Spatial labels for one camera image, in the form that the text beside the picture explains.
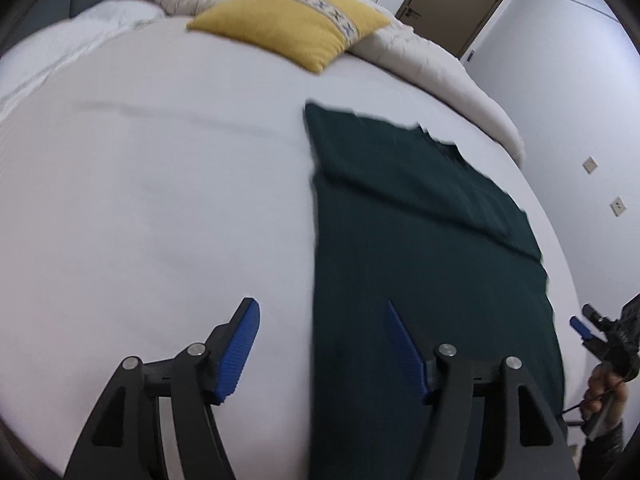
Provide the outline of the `person's right hand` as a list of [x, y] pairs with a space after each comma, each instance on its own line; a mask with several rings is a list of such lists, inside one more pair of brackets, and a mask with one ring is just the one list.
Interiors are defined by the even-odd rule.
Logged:
[[597, 365], [588, 379], [588, 388], [580, 406], [583, 420], [589, 420], [604, 408], [604, 398], [611, 396], [612, 404], [605, 415], [603, 425], [608, 430], [614, 429], [622, 421], [628, 399], [628, 387], [623, 378], [615, 374], [608, 364]]

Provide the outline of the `black sleeve forearm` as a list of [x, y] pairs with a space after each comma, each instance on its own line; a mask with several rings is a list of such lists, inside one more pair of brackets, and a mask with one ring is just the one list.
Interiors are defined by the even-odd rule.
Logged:
[[612, 474], [613, 479], [623, 478], [623, 474], [627, 471], [624, 447], [622, 422], [603, 436], [587, 440], [582, 448], [578, 477], [582, 480], [602, 480]]

